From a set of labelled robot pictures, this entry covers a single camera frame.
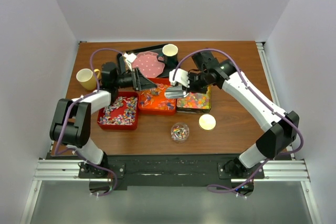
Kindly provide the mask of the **orange tin of lollipops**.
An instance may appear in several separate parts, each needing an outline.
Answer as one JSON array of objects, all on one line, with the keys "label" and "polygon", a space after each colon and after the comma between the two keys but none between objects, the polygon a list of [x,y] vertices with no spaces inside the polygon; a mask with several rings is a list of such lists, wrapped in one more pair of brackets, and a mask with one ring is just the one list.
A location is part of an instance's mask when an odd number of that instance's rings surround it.
[{"label": "orange tin of lollipops", "polygon": [[138,92],[138,108],[143,114],[174,115],[176,112],[176,99],[165,97],[165,91],[171,86],[167,78],[150,78],[156,88]]}]

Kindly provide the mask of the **gold tin of gummies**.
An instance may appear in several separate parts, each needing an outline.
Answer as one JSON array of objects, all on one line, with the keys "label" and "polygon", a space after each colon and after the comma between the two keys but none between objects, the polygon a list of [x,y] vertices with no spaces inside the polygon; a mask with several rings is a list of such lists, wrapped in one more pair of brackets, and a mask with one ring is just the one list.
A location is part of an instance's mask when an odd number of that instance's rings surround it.
[{"label": "gold tin of gummies", "polygon": [[189,93],[185,98],[179,98],[176,102],[177,112],[185,113],[208,113],[211,110],[211,88],[207,92]]}]

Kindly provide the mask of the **metal scoop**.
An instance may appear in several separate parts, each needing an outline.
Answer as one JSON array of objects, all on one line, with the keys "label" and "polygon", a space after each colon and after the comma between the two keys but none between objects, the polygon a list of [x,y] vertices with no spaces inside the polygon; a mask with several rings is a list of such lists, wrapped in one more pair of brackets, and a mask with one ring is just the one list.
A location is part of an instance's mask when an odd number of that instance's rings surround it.
[{"label": "metal scoop", "polygon": [[183,89],[183,86],[168,87],[164,92],[164,96],[167,99],[180,99],[185,98],[187,95],[188,93]]}]

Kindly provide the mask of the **red tin of candies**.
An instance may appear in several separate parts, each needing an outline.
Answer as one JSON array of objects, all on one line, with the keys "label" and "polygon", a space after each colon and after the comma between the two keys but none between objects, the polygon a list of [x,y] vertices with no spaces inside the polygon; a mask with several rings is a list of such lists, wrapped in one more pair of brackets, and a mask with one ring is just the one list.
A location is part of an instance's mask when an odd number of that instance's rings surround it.
[{"label": "red tin of candies", "polygon": [[136,92],[119,92],[111,105],[98,112],[98,126],[103,130],[135,130],[138,127],[138,101]]}]

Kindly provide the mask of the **gold jar lid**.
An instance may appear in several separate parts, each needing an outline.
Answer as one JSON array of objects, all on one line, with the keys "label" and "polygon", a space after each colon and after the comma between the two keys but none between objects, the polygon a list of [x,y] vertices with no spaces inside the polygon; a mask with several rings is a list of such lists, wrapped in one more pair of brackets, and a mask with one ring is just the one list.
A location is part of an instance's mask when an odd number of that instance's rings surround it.
[{"label": "gold jar lid", "polygon": [[211,131],[216,126],[216,119],[210,114],[203,114],[198,120],[199,127],[206,131]]}]

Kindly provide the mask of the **clear plastic jar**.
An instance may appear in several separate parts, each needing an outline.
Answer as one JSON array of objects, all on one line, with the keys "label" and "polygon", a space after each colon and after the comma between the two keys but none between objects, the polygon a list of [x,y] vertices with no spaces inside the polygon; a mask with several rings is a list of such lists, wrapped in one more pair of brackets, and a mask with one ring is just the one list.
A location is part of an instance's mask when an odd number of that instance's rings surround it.
[{"label": "clear plastic jar", "polygon": [[184,143],[189,137],[190,129],[187,124],[178,122],[171,128],[171,138],[176,143]]}]

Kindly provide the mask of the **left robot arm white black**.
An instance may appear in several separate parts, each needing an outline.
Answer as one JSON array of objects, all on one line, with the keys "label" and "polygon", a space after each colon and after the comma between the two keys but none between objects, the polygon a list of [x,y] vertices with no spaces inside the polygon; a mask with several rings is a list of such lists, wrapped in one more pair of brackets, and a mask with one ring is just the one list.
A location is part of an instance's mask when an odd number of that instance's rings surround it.
[{"label": "left robot arm white black", "polygon": [[61,154],[59,148],[64,145],[91,165],[93,175],[105,177],[109,171],[107,155],[90,137],[91,115],[114,102],[120,88],[143,91],[155,87],[138,68],[120,74],[115,63],[103,64],[96,90],[77,99],[58,101],[49,132],[50,138],[57,142],[54,154]]}]

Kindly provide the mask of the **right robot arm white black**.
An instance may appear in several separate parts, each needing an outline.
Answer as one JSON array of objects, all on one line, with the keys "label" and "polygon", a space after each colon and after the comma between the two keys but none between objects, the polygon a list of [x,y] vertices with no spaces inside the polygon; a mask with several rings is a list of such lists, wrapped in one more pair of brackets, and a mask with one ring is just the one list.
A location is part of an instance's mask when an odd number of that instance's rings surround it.
[{"label": "right robot arm white black", "polygon": [[255,144],[224,165],[225,172],[246,178],[255,165],[275,158],[296,139],[299,115],[270,101],[231,59],[219,62],[208,50],[200,50],[192,59],[197,68],[179,70],[176,76],[187,92],[205,92],[208,86],[221,88],[253,116],[264,132]]}]

